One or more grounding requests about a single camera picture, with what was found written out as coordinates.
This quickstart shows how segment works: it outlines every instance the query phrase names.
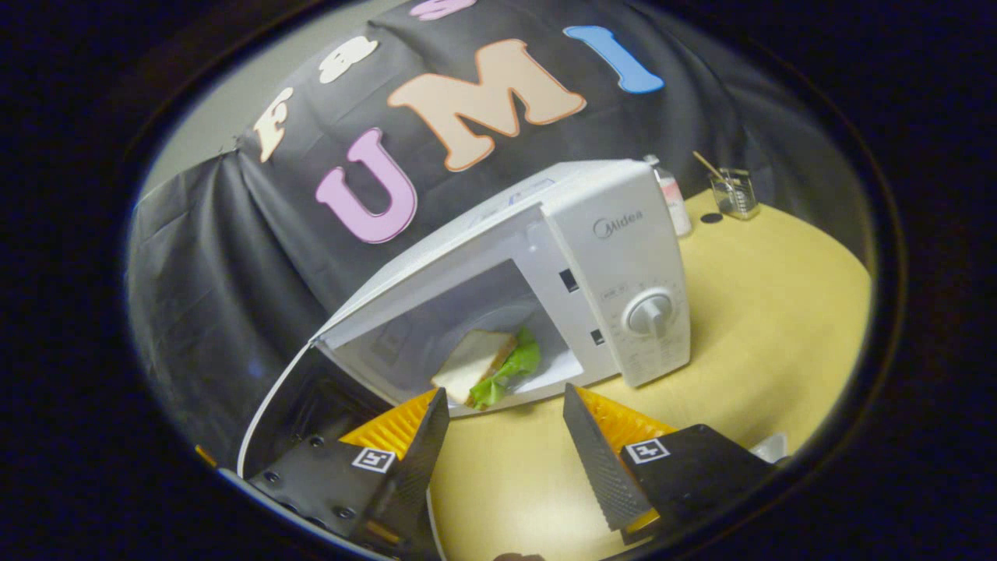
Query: microwave dial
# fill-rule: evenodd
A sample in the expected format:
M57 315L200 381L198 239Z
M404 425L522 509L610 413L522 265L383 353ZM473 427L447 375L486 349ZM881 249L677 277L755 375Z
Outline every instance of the microwave dial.
M623 313L624 325L638 335L661 338L672 315L672 299L664 288L651 288L638 294Z

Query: table surface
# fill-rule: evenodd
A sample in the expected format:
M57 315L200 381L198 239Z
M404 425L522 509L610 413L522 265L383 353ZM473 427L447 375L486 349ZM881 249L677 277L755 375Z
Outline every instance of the table surface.
M639 388L619 375L588 388L676 428L706 423L745 447L783 432L792 453L851 375L869 274L833 238L776 209L705 224L717 209L709 191L686 208L692 359ZM602 517L562 407L557 396L451 420L430 485L448 561L508 552L585 561L627 549Z

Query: lettuce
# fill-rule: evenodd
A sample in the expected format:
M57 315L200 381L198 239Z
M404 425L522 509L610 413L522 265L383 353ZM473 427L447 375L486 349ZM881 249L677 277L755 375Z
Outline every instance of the lettuce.
M496 373L471 388L471 407L484 411L505 397L505 391L519 385L536 372L540 364L540 346L533 333L521 327L515 335L516 347Z

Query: midea logo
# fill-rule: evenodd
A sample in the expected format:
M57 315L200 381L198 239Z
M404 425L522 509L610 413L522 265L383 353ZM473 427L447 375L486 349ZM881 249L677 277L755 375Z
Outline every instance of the midea logo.
M606 238L612 236L617 230L622 230L642 218L644 218L644 215L642 215L640 211L637 211L636 213L626 215L616 220L599 219L592 225L592 232L597 238L605 240Z

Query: wooden stick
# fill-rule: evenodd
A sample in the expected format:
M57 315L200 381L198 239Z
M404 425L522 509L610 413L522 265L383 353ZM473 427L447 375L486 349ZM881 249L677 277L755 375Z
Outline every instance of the wooden stick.
M713 167L713 165L711 165L709 162L706 161L706 158L703 158L700 155L700 153L698 153L695 150L693 150L692 151L692 155L695 156L697 160L699 160L700 162L702 162L703 165L706 166L711 172L713 172L713 174L715 176L717 176L718 178L720 178L720 181L722 181L724 183L727 183L727 178L725 178L724 176L722 176L720 174L720 172L718 172L717 169Z

